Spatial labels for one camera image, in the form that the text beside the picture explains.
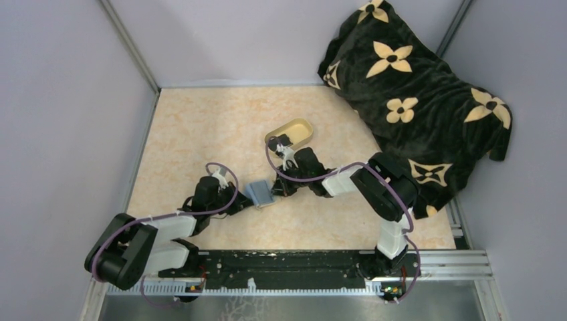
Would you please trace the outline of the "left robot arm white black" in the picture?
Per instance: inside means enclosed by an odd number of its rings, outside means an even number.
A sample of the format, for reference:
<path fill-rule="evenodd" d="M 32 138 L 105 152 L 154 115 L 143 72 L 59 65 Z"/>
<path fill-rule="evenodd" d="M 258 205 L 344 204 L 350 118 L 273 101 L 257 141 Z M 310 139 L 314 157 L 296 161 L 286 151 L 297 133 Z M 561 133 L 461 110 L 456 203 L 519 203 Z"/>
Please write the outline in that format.
<path fill-rule="evenodd" d="M 235 183 L 202 177 L 194 194 L 175 213 L 147 219 L 115 215 L 86 256 L 84 268 L 99 282 L 121 290 L 165 270 L 191 277 L 199 271 L 201 260 L 193 254 L 197 248 L 185 239 L 200 234 L 213 215 L 234 215 L 251 206 L 253 201 Z"/>

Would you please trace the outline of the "black credit card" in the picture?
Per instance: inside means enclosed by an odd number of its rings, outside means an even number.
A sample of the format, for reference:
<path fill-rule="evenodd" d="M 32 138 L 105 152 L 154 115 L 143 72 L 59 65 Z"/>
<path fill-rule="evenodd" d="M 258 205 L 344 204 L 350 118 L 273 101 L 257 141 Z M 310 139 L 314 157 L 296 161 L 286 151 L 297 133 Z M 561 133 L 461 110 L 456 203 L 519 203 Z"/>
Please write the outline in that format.
<path fill-rule="evenodd" d="M 293 142 L 290 140 L 287 134 L 281 134 L 273 139 L 273 142 L 271 143 L 271 149 L 273 151 L 276 151 L 279 145 L 291 146 L 292 144 Z"/>

